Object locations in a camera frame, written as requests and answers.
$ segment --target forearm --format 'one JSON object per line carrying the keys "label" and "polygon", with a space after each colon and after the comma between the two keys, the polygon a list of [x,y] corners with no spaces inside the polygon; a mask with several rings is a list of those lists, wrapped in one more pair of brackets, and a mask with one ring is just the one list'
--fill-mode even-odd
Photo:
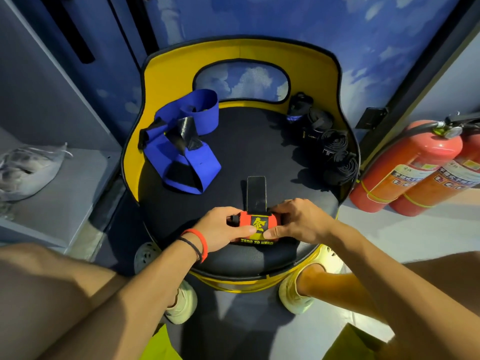
{"label": "forearm", "polygon": [[41,359],[138,359],[196,259],[188,244],[174,242]]}
{"label": "forearm", "polygon": [[479,359],[480,318],[343,223],[328,245],[369,291],[397,338],[419,359]]}

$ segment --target finger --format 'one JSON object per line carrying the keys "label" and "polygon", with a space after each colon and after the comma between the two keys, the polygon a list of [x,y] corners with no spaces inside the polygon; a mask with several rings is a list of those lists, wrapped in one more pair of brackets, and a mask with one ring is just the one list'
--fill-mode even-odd
{"label": "finger", "polygon": [[230,228],[231,235],[234,239],[237,238],[247,238],[255,232],[257,232],[257,229],[254,226],[240,226],[240,227],[231,227]]}
{"label": "finger", "polygon": [[271,229],[266,230],[263,233],[264,239],[279,239],[285,236],[291,236],[290,234],[290,224],[275,226]]}
{"label": "finger", "polygon": [[215,210],[219,211],[219,213],[221,213],[225,217],[232,216],[232,215],[237,215],[242,211],[240,208],[235,208],[235,207],[230,207],[230,206],[217,207]]}
{"label": "finger", "polygon": [[293,211],[293,205],[291,199],[286,199],[281,204],[273,206],[270,210],[273,212],[278,212],[279,214],[289,214]]}

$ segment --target white shoe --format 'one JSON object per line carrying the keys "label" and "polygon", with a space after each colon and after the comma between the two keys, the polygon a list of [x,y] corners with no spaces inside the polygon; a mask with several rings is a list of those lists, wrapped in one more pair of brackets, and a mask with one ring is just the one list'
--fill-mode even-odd
{"label": "white shoe", "polygon": [[[142,244],[133,260],[135,274],[141,272],[153,260],[158,258],[162,250],[153,242]],[[182,281],[177,292],[177,301],[173,307],[165,310],[165,317],[173,324],[180,325],[187,321],[197,308],[198,298],[195,290],[186,281]]]}
{"label": "white shoe", "polygon": [[306,266],[296,270],[287,276],[278,289],[278,295],[283,305],[294,315],[301,315],[314,302],[310,296],[301,296],[297,291],[297,278],[307,266],[311,264],[320,264],[327,273],[338,274],[342,270],[343,261],[326,245],[321,245],[318,255],[313,258]]}

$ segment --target red fire extinguisher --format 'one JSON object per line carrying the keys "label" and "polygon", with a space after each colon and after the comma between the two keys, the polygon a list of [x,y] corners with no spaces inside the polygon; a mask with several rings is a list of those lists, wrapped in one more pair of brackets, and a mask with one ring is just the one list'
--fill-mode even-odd
{"label": "red fire extinguisher", "polygon": [[380,211],[455,158],[462,150],[461,132],[443,121],[411,123],[365,168],[351,201],[362,211]]}
{"label": "red fire extinguisher", "polygon": [[393,210],[404,216],[417,216],[480,184],[480,134],[466,133],[462,140],[460,154],[393,201]]}

